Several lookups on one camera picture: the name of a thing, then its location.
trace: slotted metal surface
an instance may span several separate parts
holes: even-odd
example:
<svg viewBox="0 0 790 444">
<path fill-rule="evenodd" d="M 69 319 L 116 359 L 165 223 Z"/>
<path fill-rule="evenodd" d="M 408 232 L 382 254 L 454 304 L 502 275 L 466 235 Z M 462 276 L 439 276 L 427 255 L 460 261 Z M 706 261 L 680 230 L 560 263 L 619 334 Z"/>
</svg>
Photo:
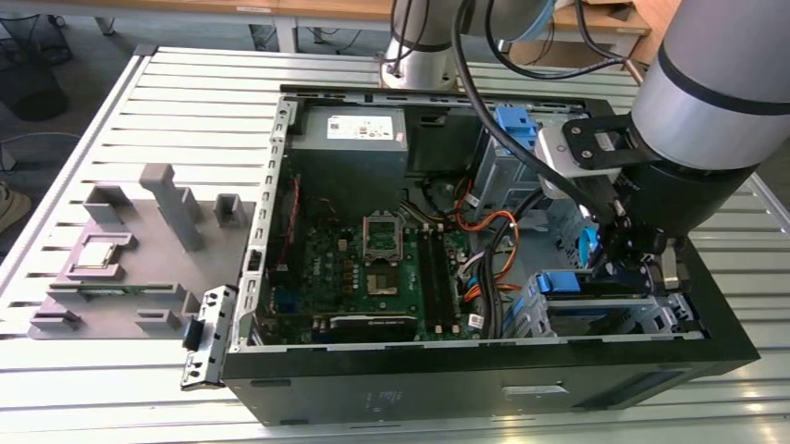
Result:
<svg viewBox="0 0 790 444">
<path fill-rule="evenodd" d="M 474 64 L 486 93 L 587 96 L 628 110 L 636 87 L 619 73 L 538 82 Z M 147 162 L 172 163 L 197 199 L 251 200 L 268 163 L 280 83 L 376 86 L 367 58 L 160 48 L 121 75 L 41 208 L 0 268 L 0 441 L 281 440 L 346 442 L 785 442 L 790 437 L 790 237 L 786 212 L 753 179 L 691 237 L 763 359 L 696 380 L 623 412 L 520 419 L 264 428 L 228 389 L 179 391 L 177 341 L 25 339 L 88 215 L 95 184 L 129 197 Z"/>
</svg>

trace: motherboard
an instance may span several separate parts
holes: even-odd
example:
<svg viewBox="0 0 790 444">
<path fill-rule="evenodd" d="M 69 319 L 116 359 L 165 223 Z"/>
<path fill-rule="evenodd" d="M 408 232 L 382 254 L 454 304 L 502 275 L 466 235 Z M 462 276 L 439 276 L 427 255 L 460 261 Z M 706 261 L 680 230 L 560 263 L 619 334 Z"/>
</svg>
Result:
<svg viewBox="0 0 790 444">
<path fill-rule="evenodd" d="M 467 235 L 407 228 L 390 213 L 305 233 L 300 281 L 273 289 L 267 342 L 468 339 L 455 273 Z"/>
</svg>

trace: ram slot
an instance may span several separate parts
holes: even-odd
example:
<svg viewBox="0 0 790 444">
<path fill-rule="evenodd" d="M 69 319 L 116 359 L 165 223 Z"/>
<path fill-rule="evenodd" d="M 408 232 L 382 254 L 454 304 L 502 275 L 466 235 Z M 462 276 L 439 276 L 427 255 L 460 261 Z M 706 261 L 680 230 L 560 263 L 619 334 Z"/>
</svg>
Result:
<svg viewBox="0 0 790 444">
<path fill-rule="evenodd" d="M 424 324 L 428 330 L 440 326 L 439 300 L 436 297 L 436 283 L 434 280 L 434 261 L 431 255 L 431 243 L 428 232 L 422 232 L 418 237 L 418 262 L 419 283 L 422 286 L 422 304 L 424 308 Z"/>
<path fill-rule="evenodd" d="M 440 232 L 431 233 L 431 257 L 434 266 L 434 285 L 438 298 L 438 317 L 440 325 L 450 331 L 455 324 L 452 308 L 452 289 L 450 281 L 450 260 L 444 251 L 444 237 Z"/>
</svg>

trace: sticker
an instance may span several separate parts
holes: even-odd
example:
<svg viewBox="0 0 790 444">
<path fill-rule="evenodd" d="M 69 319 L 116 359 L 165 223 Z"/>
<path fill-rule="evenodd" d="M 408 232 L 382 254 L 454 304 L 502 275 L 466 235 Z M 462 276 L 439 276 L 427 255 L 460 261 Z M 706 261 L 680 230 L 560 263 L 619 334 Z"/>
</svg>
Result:
<svg viewBox="0 0 790 444">
<path fill-rule="evenodd" d="M 472 328 L 483 328 L 483 322 L 486 318 L 479 316 L 478 314 L 468 315 L 468 326 Z"/>
<path fill-rule="evenodd" d="M 467 203 L 471 205 L 472 208 L 476 208 L 478 205 L 480 204 L 480 199 L 474 197 L 471 195 L 471 193 L 464 196 L 464 201 L 467 201 Z"/>
<path fill-rule="evenodd" d="M 263 12 L 264 14 L 271 14 L 272 9 L 269 7 L 236 6 L 236 11 L 239 11 L 239 12 Z"/>
<path fill-rule="evenodd" d="M 566 394 L 568 391 L 563 386 L 510 386 L 502 387 L 502 394 L 504 396 L 512 395 L 548 395 Z"/>
<path fill-rule="evenodd" d="M 392 117 L 331 116 L 325 125 L 325 138 L 391 141 L 395 138 Z"/>
</svg>

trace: green circuit board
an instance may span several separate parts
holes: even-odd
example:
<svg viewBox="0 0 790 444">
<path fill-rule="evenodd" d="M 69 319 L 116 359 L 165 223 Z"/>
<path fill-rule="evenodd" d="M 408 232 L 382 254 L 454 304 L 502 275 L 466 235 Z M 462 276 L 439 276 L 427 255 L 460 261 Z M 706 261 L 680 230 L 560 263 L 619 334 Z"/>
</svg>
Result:
<svg viewBox="0 0 790 444">
<path fill-rule="evenodd" d="M 371 236 L 375 248 L 391 248 L 387 234 Z M 338 315 L 407 315 L 419 320 L 419 340 L 468 339 L 467 330 L 446 328 L 436 333 L 424 322 L 420 285 L 420 232 L 404 228 L 403 259 L 394 265 L 386 261 L 367 263 L 363 257 L 363 228 L 312 228 L 304 242 L 301 284 L 296 294 L 288 295 L 288 312 L 279 315 L 280 338 L 288 344 L 312 343 L 315 323 Z M 447 276 L 451 282 L 452 309 L 458 317 L 458 294 L 454 275 L 455 256 L 463 252 L 467 237 L 462 232 L 442 234 L 447 252 Z"/>
</svg>

